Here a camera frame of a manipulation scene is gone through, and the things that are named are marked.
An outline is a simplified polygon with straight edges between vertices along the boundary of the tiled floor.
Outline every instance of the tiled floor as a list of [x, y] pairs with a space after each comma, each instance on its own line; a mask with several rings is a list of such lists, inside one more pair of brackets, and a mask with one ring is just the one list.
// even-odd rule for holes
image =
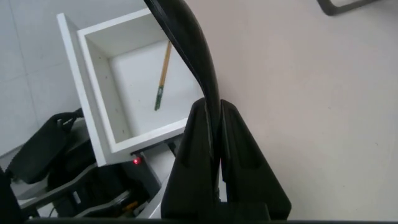
[[144, 7], [142, 0], [0, 0], [0, 155], [51, 115], [80, 107], [56, 15], [87, 27]]

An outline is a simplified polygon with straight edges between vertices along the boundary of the black bag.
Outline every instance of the black bag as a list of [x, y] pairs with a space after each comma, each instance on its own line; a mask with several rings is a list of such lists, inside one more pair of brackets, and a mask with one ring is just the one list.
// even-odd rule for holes
[[15, 155], [6, 175], [10, 179], [21, 179], [27, 184], [44, 179], [51, 164], [64, 153], [74, 122], [82, 117], [81, 108], [75, 112], [53, 115]]

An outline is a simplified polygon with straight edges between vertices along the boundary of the white wooden box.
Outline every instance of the white wooden box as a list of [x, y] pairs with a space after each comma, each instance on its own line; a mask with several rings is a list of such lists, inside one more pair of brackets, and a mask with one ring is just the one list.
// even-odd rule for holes
[[57, 18], [99, 166], [183, 133], [203, 93], [173, 48], [154, 110], [168, 38], [150, 10], [84, 29], [64, 14]]

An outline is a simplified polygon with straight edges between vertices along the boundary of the metal bracket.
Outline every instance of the metal bracket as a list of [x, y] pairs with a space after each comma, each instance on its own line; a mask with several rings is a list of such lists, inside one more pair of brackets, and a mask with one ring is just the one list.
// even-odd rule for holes
[[319, 5], [321, 6], [322, 11], [328, 16], [336, 16], [338, 14], [351, 11], [353, 9], [359, 8], [361, 6], [365, 6], [372, 2], [376, 2], [379, 0], [358, 0], [356, 2], [352, 2], [346, 4], [344, 6], [335, 6], [331, 0], [317, 0]]

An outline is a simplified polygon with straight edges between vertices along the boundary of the yellow wooden stick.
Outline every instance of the yellow wooden stick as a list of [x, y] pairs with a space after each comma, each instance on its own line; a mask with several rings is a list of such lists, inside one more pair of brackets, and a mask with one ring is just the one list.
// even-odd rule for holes
[[172, 51], [172, 43], [170, 41], [168, 41], [166, 55], [165, 55], [164, 61], [163, 61], [162, 75], [160, 76], [159, 87], [157, 89], [157, 94], [156, 94], [156, 103], [155, 103], [156, 111], [160, 108], [160, 102], [162, 101], [163, 87], [164, 87], [164, 83], [166, 81], [166, 74], [167, 74], [167, 68], [169, 67], [171, 51]]

